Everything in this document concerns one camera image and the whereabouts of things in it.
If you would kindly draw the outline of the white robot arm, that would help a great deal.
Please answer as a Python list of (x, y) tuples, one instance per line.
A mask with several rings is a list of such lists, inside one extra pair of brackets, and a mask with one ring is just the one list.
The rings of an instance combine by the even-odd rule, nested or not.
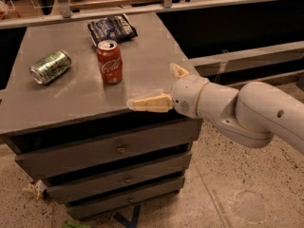
[(210, 82), (174, 63), (175, 83), (162, 91), (126, 102), (133, 111), (164, 113), (171, 109), (210, 122), (221, 134), (251, 148), (269, 144), (274, 136), (304, 153), (304, 104), (279, 88), (251, 82), (241, 89)]

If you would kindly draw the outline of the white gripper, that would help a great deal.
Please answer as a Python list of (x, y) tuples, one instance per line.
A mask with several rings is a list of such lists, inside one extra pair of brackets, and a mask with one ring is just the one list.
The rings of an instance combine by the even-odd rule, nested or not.
[(133, 111), (165, 113), (174, 106), (179, 114), (196, 118), (200, 92), (209, 83), (209, 80), (198, 75), (188, 75), (189, 72), (186, 69), (175, 63), (171, 63), (169, 68), (171, 75), (177, 80), (172, 85), (172, 97), (169, 94), (161, 93), (156, 96), (129, 99), (126, 102), (127, 107)]

